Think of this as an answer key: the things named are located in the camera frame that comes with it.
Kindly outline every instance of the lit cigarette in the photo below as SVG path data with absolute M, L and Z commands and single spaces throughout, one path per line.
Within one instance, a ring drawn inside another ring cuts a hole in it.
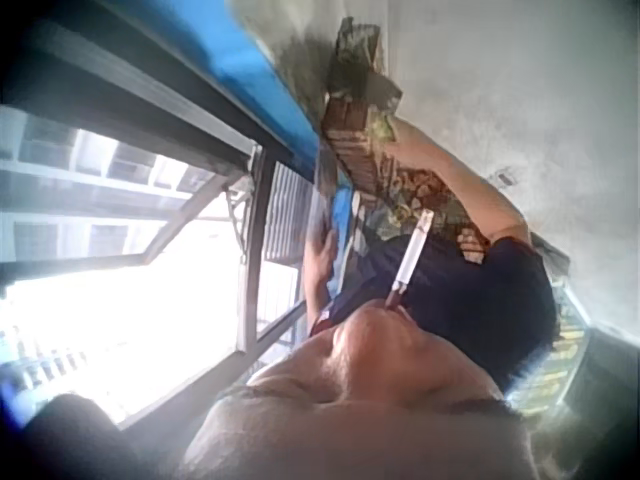
M 385 302 L 386 308 L 397 307 L 400 303 L 400 298 L 407 290 L 407 285 L 409 285 L 413 271 L 416 269 L 422 248 L 427 241 L 427 235 L 429 235 L 429 230 L 433 224 L 433 216 L 434 213 L 431 210 L 425 209 L 422 211 L 420 220 L 418 220 L 418 224 L 411 235 L 407 251 L 402 258 L 402 263 L 391 287 L 391 292 L 389 292 L 389 296 Z

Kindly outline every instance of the shirt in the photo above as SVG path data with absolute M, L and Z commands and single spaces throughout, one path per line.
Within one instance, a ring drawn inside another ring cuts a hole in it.
M 365 302 L 386 298 L 409 238 L 372 249 L 359 263 L 359 280 L 323 316 L 337 325 Z M 478 265 L 466 261 L 457 245 L 429 236 L 401 303 L 421 329 L 459 348 L 503 393 L 554 339 L 555 302 L 542 258 L 510 237 L 495 242 Z

